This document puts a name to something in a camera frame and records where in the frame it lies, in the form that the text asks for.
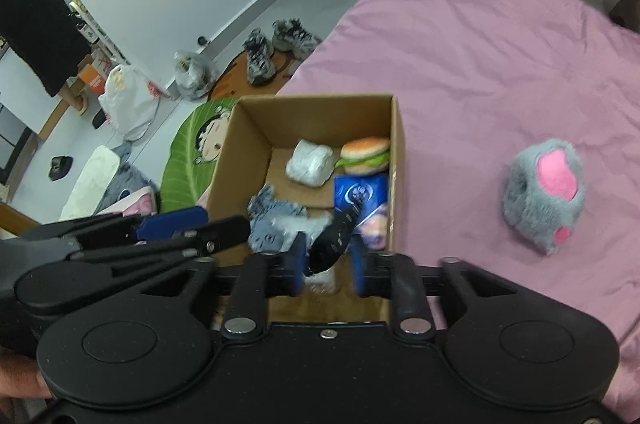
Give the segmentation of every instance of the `pink plush ear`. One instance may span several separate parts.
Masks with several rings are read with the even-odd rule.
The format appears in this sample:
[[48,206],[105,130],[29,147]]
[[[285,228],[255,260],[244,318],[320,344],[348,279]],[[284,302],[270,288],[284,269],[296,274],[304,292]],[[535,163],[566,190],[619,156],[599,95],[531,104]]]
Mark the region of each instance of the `pink plush ear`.
[[563,149],[554,149],[538,159],[538,182],[549,195],[573,200],[578,192],[578,179],[567,166]]
[[124,211],[122,216],[129,216],[129,214],[155,214],[154,202],[151,198],[151,194],[146,193],[142,195],[138,201],[132,203]]
[[556,230],[556,234],[554,236],[554,243],[556,245],[562,245],[566,242],[571,236],[571,230],[568,227],[560,227],[560,229]]

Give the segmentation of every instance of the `lettuce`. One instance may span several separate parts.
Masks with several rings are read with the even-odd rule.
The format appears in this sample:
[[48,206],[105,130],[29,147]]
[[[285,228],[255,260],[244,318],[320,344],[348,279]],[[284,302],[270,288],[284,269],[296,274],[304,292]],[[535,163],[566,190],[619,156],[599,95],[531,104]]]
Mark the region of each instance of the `lettuce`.
[[342,166],[366,164],[367,166],[371,166],[372,168],[377,168],[385,162],[388,162],[390,154],[390,151],[385,151],[384,153],[380,153],[380,155],[376,155],[368,159],[340,159],[335,163],[335,167],[340,168]]

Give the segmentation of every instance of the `black clothing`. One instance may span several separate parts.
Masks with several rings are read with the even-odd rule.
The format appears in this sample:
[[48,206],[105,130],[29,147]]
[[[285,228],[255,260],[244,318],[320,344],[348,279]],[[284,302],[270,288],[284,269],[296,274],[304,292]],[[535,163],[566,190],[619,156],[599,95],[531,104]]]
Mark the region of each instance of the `black clothing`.
[[90,53],[63,0],[0,0],[0,35],[52,97]]

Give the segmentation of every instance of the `gray plush toy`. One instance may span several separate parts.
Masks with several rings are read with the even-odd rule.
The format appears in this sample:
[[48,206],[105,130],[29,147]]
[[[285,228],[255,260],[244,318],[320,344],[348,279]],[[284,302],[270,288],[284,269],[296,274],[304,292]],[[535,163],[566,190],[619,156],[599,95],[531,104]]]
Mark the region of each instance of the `gray plush toy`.
[[519,153],[507,182],[504,219],[547,255],[574,232],[586,187],[574,147],[550,139]]

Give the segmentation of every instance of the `gray sneaker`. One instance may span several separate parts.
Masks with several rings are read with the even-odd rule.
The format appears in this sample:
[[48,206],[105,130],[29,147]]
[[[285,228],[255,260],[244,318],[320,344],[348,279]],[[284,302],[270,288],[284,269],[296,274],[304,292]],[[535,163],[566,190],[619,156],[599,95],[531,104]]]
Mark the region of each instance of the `gray sneaker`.
[[299,60],[305,60],[322,42],[318,36],[307,32],[299,19],[273,23],[273,46],[280,52],[293,52]]
[[276,75],[276,67],[271,60],[273,45],[260,31],[252,30],[243,44],[246,51],[246,79],[252,86],[269,84]]

